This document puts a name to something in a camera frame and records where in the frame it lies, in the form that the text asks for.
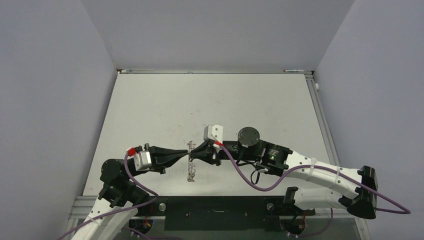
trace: screw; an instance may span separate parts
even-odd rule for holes
[[[268,210],[271,210],[273,208],[274,208],[274,204],[272,202],[270,202],[266,205],[266,209],[268,209]]]
[[[159,204],[159,211],[163,212],[167,209],[167,205],[165,203]]]

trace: white table surface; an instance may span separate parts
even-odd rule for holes
[[[100,192],[105,160],[122,159],[126,149],[145,143],[169,149],[187,149],[191,140],[199,145],[209,124],[223,126],[228,141],[236,141],[243,127],[254,127],[262,140],[330,163],[303,74],[119,74],[83,195]],[[187,182],[187,156],[164,175],[149,172],[136,179],[163,196],[284,195],[287,187],[318,187],[287,178],[274,190],[260,192],[228,160],[221,166],[194,163],[195,182]],[[241,169],[247,177],[254,170]],[[269,187],[277,179],[261,174],[258,186]]]

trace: metal frame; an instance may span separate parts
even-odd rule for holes
[[[327,150],[328,158],[332,165],[340,166],[340,161],[337,156],[336,147],[331,136],[330,128],[327,119],[324,115],[323,107],[318,95],[317,86],[314,80],[312,71],[302,72],[284,72],[283,70],[266,71],[266,70],[153,70],[153,69],[118,69],[118,74],[302,74],[306,78],[306,84],[309,89],[312,104],[315,109],[316,117],[318,119],[319,128],[324,140],[325,148]],[[94,205],[96,196],[77,196],[74,200],[71,212],[69,214],[66,230],[76,227],[79,219],[85,219],[90,213]],[[315,209],[316,215],[311,218],[329,218],[330,210],[328,209]],[[365,219],[354,217],[353,215],[342,209],[333,210],[334,218],[354,218],[358,228],[359,235],[362,240],[371,240],[371,235],[368,230],[367,222]],[[140,216],[133,217],[133,219],[143,218]],[[164,216],[153,216],[149,219],[165,219]],[[70,234],[65,240],[70,240],[74,234]]]

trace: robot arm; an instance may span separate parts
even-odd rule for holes
[[[217,165],[229,156],[220,150],[224,146],[236,161],[252,161],[258,172],[282,176],[289,169],[308,165],[310,168],[299,168],[288,177],[302,179],[323,186],[314,189],[289,187],[283,199],[285,208],[290,206],[297,213],[314,208],[338,208],[357,217],[374,219],[376,197],[360,186],[339,177],[338,173],[377,190],[375,170],[364,166],[362,169],[348,169],[317,161],[303,156],[287,147],[276,145],[260,139],[259,132],[252,127],[245,127],[238,133],[237,141],[223,141],[223,127],[209,125],[204,130],[205,140],[199,147],[190,152],[190,159],[199,159]],[[172,150],[148,143],[127,150],[129,172],[133,176],[147,172],[166,173],[180,158],[188,155],[187,150]],[[337,173],[317,168],[330,168]],[[130,181],[122,159],[108,159],[101,168],[100,180],[104,182],[95,205],[86,221],[104,213],[116,211],[128,202],[133,206],[145,203],[149,194]],[[114,215],[102,217],[81,227],[72,240],[113,239],[123,225],[142,209],[132,209]]]
[[[220,133],[222,134],[222,130],[210,132],[210,129],[220,129],[216,126],[205,128],[205,142],[191,151],[190,157],[192,159],[199,159],[217,166],[221,164],[221,160],[229,159],[227,154],[219,150],[219,146],[216,144],[218,139],[222,139],[219,136]],[[355,183],[339,177],[339,173],[343,173],[357,182],[377,190],[377,177],[374,168],[363,166],[361,169],[349,169],[317,161],[315,158],[303,156],[287,147],[261,140],[259,132],[253,127],[241,129],[237,138],[237,141],[224,140],[222,145],[235,160],[253,161],[258,172],[281,177],[289,169],[311,165],[310,168],[296,169],[287,176],[323,187],[300,189],[291,194],[286,193],[285,198],[292,195],[291,200],[300,209],[340,208],[347,209],[350,214],[359,218],[376,218],[376,196]],[[337,173],[319,169],[317,166],[332,169]]]

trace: gray wall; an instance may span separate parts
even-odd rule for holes
[[[0,239],[55,239],[116,71],[79,0],[1,1],[0,33]]]
[[[341,164],[375,167],[379,191],[412,211],[378,212],[373,240],[424,235],[423,23],[422,0],[356,0],[315,73]]]
[[[122,69],[315,70],[354,0],[82,0]]]

